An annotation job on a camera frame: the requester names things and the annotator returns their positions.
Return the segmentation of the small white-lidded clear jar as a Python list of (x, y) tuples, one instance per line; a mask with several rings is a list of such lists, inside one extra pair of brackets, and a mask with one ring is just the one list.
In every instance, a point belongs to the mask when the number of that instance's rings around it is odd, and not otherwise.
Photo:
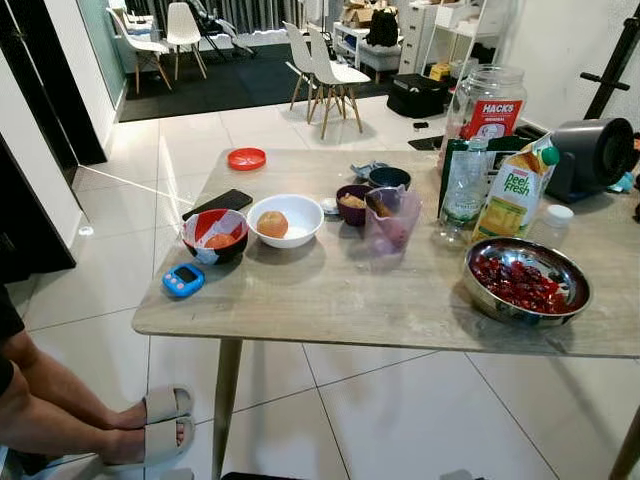
[(573, 211), (563, 205), (548, 205), (535, 221), (531, 229), (531, 241), (553, 250), (559, 250), (564, 243), (564, 238), (570, 233), (570, 225), (573, 220)]

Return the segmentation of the black round appliance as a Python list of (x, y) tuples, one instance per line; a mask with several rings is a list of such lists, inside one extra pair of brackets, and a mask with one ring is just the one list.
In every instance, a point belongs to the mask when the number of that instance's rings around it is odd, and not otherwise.
[(614, 186), (639, 163), (635, 129), (625, 118), (567, 122), (549, 133), (559, 163), (543, 193), (575, 204)]

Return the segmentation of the clear plastic water bottle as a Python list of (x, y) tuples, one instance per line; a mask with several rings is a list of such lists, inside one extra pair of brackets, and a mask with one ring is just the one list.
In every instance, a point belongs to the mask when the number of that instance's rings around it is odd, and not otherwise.
[(449, 160), (447, 189), (442, 201), (442, 238), (448, 246), (460, 247), (465, 242), (462, 229), (479, 215), (483, 206), (488, 192), (488, 143), (483, 137), (467, 140)]

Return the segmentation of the black metal rack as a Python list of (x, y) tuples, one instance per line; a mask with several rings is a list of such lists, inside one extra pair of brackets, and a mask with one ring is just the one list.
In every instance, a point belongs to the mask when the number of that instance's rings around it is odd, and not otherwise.
[(630, 84), (622, 81), (622, 74), (625, 73), (628, 61), (634, 54), (637, 41), (639, 41), (640, 31), (640, 8), (631, 17), (623, 20), (623, 31), (617, 45), (605, 64), (602, 76), (589, 72), (581, 72), (580, 78), (584, 81), (598, 83), (594, 96), (591, 97), (588, 109), (584, 114), (584, 120), (594, 120), (602, 118), (605, 113), (605, 106), (611, 101), (614, 91), (630, 91)]

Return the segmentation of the black bag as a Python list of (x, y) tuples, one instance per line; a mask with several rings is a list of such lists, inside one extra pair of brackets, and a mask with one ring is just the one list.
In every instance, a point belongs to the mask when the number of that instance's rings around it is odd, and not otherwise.
[(451, 99), (445, 83), (420, 74), (397, 74), (390, 81), (387, 106), (407, 118), (426, 118), (443, 114)]

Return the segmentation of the white ceramic bowl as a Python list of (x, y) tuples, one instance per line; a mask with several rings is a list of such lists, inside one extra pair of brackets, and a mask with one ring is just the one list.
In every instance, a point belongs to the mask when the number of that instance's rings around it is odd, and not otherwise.
[[(269, 238), (260, 236), (255, 227), (261, 212), (280, 211), (284, 212), (289, 221), (288, 236), (284, 239)], [(250, 207), (246, 216), (250, 221), (250, 227), (257, 238), (265, 244), (279, 250), (289, 250), (310, 242), (316, 236), (317, 230), (323, 224), (324, 211), (320, 204), (311, 200), (310, 197), (302, 195), (274, 195), (257, 201)]]

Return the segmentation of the white chair wooden legs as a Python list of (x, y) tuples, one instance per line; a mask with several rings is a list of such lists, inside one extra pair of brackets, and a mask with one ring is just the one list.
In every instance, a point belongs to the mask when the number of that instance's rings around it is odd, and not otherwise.
[(303, 86), (307, 92), (307, 122), (311, 122), (312, 114), (314, 114), (315, 100), (315, 78), (314, 64), (312, 64), (310, 47), (306, 36), (294, 24), (283, 22), (285, 27), (285, 35), (287, 35), (289, 46), (291, 46), (291, 65), (294, 72), (298, 74), (297, 81), (294, 82), (291, 101), (289, 101), (289, 109), (293, 108), (294, 102), (300, 97), (300, 90)]
[(200, 41), (202, 40), (200, 29), (197, 26), (195, 14), (191, 6), (182, 1), (174, 1), (166, 6), (166, 37), (165, 41), (173, 46), (175, 51), (174, 72), (178, 74), (180, 55), (183, 51), (188, 51), (192, 58), (196, 60), (201, 76), (207, 79), (207, 70), (204, 59), (201, 58)]
[(168, 46), (160, 44), (160, 42), (141, 40), (129, 35), (128, 28), (125, 27), (122, 14), (116, 13), (114, 9), (105, 8), (105, 12), (109, 14), (111, 22), (114, 24), (115, 32), (119, 33), (119, 40), (116, 41), (116, 45), (124, 46), (123, 56), (124, 58), (133, 59), (133, 86), (134, 93), (137, 96), (141, 96), (142, 88), (142, 74), (145, 73), (146, 67), (154, 68), (155, 73), (160, 74), (160, 78), (163, 79), (165, 87), (169, 91), (173, 91), (173, 83), (170, 82), (169, 74), (165, 72), (163, 64), (163, 56), (169, 54), (170, 50)]
[(320, 95), (315, 101), (314, 111), (323, 110), (321, 119), (321, 138), (328, 131), (330, 111), (337, 108), (340, 115), (347, 116), (351, 110), (355, 114), (358, 133), (364, 133), (364, 120), (358, 109), (355, 88), (371, 82), (371, 78), (353, 67), (339, 64), (330, 59), (330, 47), (326, 44), (323, 32), (314, 26), (307, 26), (310, 36), (310, 55), (312, 73), (320, 83)]

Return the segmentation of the brown round fruit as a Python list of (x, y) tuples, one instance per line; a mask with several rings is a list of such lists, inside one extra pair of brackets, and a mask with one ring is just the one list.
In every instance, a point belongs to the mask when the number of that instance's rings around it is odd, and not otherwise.
[(289, 221), (284, 212), (265, 211), (261, 212), (255, 227), (260, 236), (269, 238), (284, 239), (288, 236)]

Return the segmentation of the red round lid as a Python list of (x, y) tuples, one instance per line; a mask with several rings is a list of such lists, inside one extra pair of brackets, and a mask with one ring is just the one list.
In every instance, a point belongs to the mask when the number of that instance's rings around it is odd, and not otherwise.
[(234, 148), (227, 155), (227, 165), (236, 172), (252, 172), (260, 169), (268, 161), (268, 155), (261, 148)]

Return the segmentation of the red white patterned bowl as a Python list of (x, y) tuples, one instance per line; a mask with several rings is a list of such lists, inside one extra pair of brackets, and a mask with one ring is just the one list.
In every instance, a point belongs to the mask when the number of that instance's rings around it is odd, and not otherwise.
[(219, 207), (189, 216), (180, 238), (197, 262), (224, 264), (246, 250), (250, 227), (242, 212)]

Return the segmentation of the black smartphone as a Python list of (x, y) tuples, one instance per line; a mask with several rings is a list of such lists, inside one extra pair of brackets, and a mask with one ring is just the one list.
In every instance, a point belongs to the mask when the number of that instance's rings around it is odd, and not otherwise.
[(184, 212), (184, 214), (180, 215), (180, 219), (186, 221), (192, 218), (193, 215), (210, 210), (227, 209), (239, 211), (244, 209), (244, 207), (250, 206), (252, 202), (252, 197), (239, 191), (239, 189), (229, 189), (229, 191), (224, 192), (223, 195), (212, 198), (212, 200), (205, 202), (205, 204), (198, 205), (193, 207), (192, 210)]

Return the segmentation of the blue digital timer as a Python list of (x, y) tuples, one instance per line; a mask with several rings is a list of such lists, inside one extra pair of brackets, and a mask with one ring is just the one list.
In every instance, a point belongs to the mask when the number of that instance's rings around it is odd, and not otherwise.
[(196, 268), (191, 262), (183, 262), (183, 264), (175, 265), (174, 268), (165, 271), (160, 280), (164, 291), (170, 297), (183, 300), (204, 287), (206, 276), (204, 271)]

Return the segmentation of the grey slipper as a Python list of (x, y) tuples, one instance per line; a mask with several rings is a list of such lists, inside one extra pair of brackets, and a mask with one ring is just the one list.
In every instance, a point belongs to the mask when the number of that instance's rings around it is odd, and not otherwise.
[(183, 385), (165, 385), (148, 390), (142, 404), (145, 407), (145, 424), (152, 425), (191, 415), (195, 399)]
[(191, 416), (179, 416), (136, 430), (114, 430), (99, 453), (110, 472), (145, 468), (174, 460), (188, 451), (195, 438)]

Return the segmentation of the seated person's bare legs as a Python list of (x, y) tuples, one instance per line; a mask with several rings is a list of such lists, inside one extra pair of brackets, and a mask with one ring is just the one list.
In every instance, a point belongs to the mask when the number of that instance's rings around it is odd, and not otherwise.
[[(77, 375), (36, 346), (0, 284), (0, 445), (50, 457), (99, 457), (110, 431), (145, 428), (142, 399), (128, 410), (106, 407)], [(102, 465), (106, 474), (125, 472)]]

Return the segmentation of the black door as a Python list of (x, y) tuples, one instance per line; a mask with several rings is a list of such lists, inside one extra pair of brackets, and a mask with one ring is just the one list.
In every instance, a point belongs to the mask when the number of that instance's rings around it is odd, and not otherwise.
[(50, 15), (52, 0), (0, 0), (0, 52), (52, 156), (64, 172), (105, 163), (73, 68)]

